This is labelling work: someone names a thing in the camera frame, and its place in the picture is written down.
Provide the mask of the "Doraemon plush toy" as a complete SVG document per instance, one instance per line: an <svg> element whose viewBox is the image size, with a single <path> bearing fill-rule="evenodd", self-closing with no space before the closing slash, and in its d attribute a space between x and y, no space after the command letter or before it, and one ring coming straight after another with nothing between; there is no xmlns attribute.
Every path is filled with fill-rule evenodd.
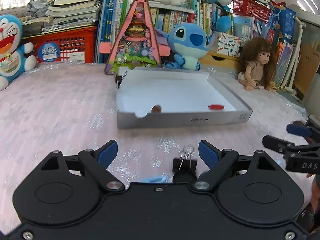
<svg viewBox="0 0 320 240"><path fill-rule="evenodd" d="M36 57L31 54L34 45L31 42L21 45L22 34L22 24L16 16L1 16L1 90L36 67Z"/></svg>

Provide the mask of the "small binder clip on tray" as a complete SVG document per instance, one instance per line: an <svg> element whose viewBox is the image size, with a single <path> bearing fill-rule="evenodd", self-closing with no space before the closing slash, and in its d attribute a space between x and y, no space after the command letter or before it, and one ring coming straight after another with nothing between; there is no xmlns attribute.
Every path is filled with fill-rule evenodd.
<svg viewBox="0 0 320 240"><path fill-rule="evenodd" d="M121 75L117 74L115 76L116 89L120 88L120 85L121 85L121 83L124 80L126 75L127 75L127 71L124 74L121 74Z"/></svg>

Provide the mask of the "red plastic peg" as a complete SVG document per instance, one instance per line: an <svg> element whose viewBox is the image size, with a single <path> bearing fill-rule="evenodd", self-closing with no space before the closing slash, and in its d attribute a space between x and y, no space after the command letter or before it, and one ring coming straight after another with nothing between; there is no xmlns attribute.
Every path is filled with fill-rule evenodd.
<svg viewBox="0 0 320 240"><path fill-rule="evenodd" d="M212 111L221 111L223 109L225 109L224 105L209 105L208 109L212 110Z"/></svg>

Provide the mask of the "brown-haired doll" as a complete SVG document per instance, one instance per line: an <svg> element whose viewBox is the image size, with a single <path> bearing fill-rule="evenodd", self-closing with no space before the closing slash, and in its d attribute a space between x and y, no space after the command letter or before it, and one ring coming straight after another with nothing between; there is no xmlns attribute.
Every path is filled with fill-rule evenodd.
<svg viewBox="0 0 320 240"><path fill-rule="evenodd" d="M271 84L276 71L276 54L272 44L262 37L248 41L240 54L238 81L246 91L265 89L275 92Z"/></svg>

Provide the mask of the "pink triangular diorama house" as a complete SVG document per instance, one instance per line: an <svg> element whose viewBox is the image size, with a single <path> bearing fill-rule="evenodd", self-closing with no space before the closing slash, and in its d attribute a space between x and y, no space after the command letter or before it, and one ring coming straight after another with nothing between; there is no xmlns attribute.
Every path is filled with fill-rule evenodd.
<svg viewBox="0 0 320 240"><path fill-rule="evenodd" d="M170 48L159 46L156 34L148 0L133 0L114 42L99 44L99 52L107 55L105 74L118 74L121 67L161 68Z"/></svg>

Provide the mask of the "Stitch plush toy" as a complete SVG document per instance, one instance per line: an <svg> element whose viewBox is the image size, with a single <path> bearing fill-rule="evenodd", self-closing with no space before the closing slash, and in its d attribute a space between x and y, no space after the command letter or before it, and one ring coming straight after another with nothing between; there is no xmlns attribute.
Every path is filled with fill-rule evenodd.
<svg viewBox="0 0 320 240"><path fill-rule="evenodd" d="M199 59L210 51L214 43L214 35L208 36L205 31L195 23L182 23L165 33L155 29L161 34L173 53L173 59L165 61L165 68L187 69L199 71L201 64Z"/></svg>

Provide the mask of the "grey cardboard tray box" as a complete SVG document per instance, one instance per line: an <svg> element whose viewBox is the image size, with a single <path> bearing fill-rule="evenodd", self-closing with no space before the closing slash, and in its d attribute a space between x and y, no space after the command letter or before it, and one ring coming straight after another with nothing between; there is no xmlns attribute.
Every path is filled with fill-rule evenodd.
<svg viewBox="0 0 320 240"><path fill-rule="evenodd" d="M208 72L192 70L122 67L127 75L116 89L117 126L172 128L247 122L253 110L227 85ZM221 111L209 105L224 105ZM151 113L155 105L161 113Z"/></svg>

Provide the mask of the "brown nut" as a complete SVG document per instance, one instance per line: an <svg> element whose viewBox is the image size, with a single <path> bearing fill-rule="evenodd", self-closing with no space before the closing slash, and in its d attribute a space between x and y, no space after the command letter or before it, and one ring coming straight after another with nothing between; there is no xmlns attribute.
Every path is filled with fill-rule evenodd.
<svg viewBox="0 0 320 240"><path fill-rule="evenodd" d="M155 105L151 109L151 113L161 113L162 112L162 107L160 105Z"/></svg>

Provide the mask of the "blue hair clip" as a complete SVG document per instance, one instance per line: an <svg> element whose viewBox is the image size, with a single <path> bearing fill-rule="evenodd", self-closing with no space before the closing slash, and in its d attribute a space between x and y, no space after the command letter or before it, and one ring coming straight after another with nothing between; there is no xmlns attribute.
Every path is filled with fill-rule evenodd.
<svg viewBox="0 0 320 240"><path fill-rule="evenodd" d="M142 179L141 183L166 183L168 181L167 176L154 176L150 178Z"/></svg>

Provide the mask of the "stack of books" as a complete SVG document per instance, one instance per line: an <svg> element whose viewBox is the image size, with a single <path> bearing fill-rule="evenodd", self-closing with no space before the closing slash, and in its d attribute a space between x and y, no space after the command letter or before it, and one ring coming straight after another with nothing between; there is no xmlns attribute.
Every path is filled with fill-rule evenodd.
<svg viewBox="0 0 320 240"><path fill-rule="evenodd" d="M25 37L93 25L104 0L34 0L20 17Z"/></svg>

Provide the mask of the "row of shelf books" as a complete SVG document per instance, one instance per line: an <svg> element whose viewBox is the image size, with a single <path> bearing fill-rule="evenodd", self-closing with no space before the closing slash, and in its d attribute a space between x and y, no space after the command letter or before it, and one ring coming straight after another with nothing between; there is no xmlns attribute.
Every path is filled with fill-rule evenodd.
<svg viewBox="0 0 320 240"><path fill-rule="evenodd" d="M268 9L272 10L270 14L269 21L271 20L271 15L276 13L276 9L284 9L286 3L284 1L279 3L274 3L273 0L255 0L260 5L266 6ZM188 16L189 23L196 23L200 27L203 27L206 32L211 34L216 31L215 22L221 16L229 16L232 21L231 29L227 33L234 33L234 13L233 13L233 2L227 6L228 10L225 11L223 7L218 4L211 3L207 0L190 0L191 8L193 13Z"/></svg>

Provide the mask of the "red basket upper shelf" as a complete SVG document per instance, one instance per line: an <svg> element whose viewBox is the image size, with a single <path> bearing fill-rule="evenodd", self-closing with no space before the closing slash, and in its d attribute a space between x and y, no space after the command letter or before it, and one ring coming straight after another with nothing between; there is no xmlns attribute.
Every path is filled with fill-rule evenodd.
<svg viewBox="0 0 320 240"><path fill-rule="evenodd" d="M272 10L260 5L255 0L232 0L233 13L240 16L254 17L260 22L268 23Z"/></svg>

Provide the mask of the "large black binder clip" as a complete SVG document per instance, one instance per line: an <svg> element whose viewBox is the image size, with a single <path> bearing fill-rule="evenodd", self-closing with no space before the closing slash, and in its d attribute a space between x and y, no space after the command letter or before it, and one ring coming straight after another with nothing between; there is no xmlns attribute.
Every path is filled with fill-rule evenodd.
<svg viewBox="0 0 320 240"><path fill-rule="evenodd" d="M193 158L194 152L195 148L187 145L180 150L178 157L173 159L173 183L188 183L191 185L197 180L197 159Z"/></svg>

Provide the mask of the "white label printer box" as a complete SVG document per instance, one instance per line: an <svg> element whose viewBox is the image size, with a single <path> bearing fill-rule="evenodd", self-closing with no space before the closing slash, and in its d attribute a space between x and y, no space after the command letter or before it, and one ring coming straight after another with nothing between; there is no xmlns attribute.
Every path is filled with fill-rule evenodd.
<svg viewBox="0 0 320 240"><path fill-rule="evenodd" d="M241 38L222 32L217 32L216 34L216 52L226 56L239 57Z"/></svg>

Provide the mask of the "wooden drawer box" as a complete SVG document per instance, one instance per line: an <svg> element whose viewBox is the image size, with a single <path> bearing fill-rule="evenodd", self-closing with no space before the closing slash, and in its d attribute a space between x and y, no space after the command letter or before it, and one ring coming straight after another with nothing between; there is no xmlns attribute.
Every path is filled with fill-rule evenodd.
<svg viewBox="0 0 320 240"><path fill-rule="evenodd" d="M213 51L208 52L204 57L199 59L201 65L214 66L222 68L239 69L239 59L223 54L218 54Z"/></svg>

